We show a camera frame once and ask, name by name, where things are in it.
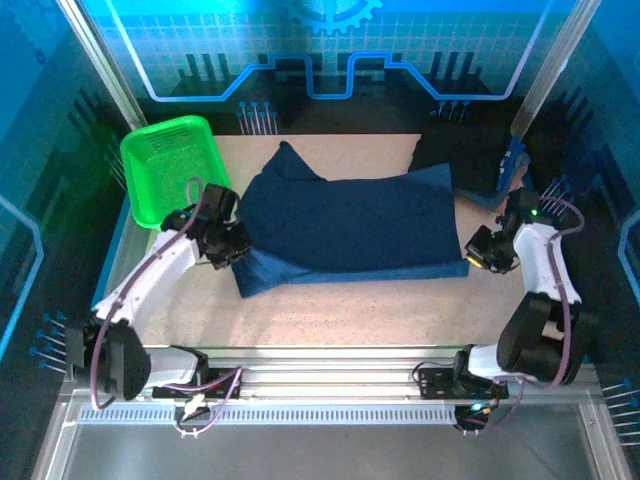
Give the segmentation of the dark blue jeans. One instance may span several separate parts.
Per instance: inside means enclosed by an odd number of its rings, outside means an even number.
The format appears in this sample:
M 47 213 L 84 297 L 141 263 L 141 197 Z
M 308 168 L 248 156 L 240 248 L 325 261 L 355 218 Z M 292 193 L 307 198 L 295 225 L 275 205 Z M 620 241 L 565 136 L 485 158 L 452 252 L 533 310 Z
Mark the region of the dark blue jeans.
M 283 142 L 239 206 L 241 297 L 287 284 L 464 278 L 450 169 L 329 181 Z

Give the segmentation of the folded grey-blue t-shirt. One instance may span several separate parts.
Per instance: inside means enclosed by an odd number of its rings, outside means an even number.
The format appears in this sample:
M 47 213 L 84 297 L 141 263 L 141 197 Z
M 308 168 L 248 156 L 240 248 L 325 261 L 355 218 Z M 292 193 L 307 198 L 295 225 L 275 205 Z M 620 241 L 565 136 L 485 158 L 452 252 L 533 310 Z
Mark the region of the folded grey-blue t-shirt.
M 454 193 L 462 198 L 469 200 L 477 206 L 487 210 L 498 212 L 504 209 L 507 198 L 507 191 L 485 191 L 475 192 L 464 188 L 454 188 Z

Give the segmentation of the green plastic basket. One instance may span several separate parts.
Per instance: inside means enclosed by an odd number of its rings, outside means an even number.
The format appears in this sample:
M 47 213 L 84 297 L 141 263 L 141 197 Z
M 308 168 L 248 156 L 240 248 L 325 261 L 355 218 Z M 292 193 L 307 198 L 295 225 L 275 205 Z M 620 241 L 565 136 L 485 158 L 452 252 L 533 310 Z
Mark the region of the green plastic basket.
M 140 128 L 120 144 L 132 215 L 158 230 L 165 217 L 187 206 L 188 181 L 229 188 L 231 182 L 209 122 L 187 115 Z

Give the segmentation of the black draped cloth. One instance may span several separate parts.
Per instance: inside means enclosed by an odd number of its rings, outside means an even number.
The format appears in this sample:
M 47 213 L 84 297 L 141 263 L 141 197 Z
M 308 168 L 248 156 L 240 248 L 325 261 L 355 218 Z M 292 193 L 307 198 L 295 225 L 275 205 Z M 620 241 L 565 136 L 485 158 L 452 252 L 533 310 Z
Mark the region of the black draped cloth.
M 493 196 L 498 193 L 499 165 L 510 141 L 509 134 L 481 130 L 423 133 L 416 142 L 408 171 L 447 165 L 456 193 Z

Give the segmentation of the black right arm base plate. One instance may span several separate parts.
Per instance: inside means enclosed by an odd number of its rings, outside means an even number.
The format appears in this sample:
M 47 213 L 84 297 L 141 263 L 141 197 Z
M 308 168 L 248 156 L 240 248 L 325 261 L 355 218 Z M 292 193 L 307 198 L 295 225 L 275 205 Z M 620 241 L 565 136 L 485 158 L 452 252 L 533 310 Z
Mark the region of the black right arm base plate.
M 418 368 L 412 379 L 422 400 L 505 400 L 510 396 L 506 386 L 453 368 Z

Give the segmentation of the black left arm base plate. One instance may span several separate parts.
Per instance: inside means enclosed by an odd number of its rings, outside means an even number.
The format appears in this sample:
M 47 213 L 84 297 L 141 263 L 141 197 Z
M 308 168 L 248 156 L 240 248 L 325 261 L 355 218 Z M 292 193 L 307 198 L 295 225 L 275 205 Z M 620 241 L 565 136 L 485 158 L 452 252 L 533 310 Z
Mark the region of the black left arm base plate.
M 231 399 L 238 399 L 242 386 L 242 377 L 235 384 L 233 379 L 236 368 L 209 368 L 207 372 L 198 372 L 186 385 L 180 385 L 179 389 L 167 386 L 153 387 L 154 399 L 186 399 L 196 394 L 204 394 L 206 399 L 224 399 L 231 392 Z

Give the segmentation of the aluminium mounting rail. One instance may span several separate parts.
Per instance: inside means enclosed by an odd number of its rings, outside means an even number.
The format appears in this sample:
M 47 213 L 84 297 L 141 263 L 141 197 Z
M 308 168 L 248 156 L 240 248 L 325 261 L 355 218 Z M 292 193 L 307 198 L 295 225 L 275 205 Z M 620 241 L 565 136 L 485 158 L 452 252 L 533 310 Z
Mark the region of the aluminium mounting rail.
M 421 400 L 418 368 L 453 368 L 458 346 L 225 347 L 195 349 L 209 368 L 236 368 L 239 400 L 261 402 L 397 403 Z M 152 397 L 152 388 L 135 399 Z

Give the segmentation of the aluminium frame post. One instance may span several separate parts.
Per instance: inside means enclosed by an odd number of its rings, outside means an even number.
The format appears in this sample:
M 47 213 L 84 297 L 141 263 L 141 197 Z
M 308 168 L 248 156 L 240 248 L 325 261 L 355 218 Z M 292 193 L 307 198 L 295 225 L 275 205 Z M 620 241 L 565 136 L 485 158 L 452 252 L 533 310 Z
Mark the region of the aluminium frame post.
M 513 119 L 513 136 L 524 139 L 601 3 L 602 0 L 576 1 Z
M 147 126 L 147 119 L 133 91 L 82 0 L 55 0 L 55 2 L 129 128 L 135 131 Z

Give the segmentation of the grey metal base plate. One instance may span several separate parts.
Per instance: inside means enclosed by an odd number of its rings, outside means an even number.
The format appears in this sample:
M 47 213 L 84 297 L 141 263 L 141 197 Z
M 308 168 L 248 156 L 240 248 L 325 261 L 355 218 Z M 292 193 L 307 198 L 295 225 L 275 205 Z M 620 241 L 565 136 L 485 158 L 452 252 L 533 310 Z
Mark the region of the grey metal base plate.
M 640 480 L 602 404 L 526 399 L 483 433 L 454 425 L 88 425 L 57 404 L 29 480 Z

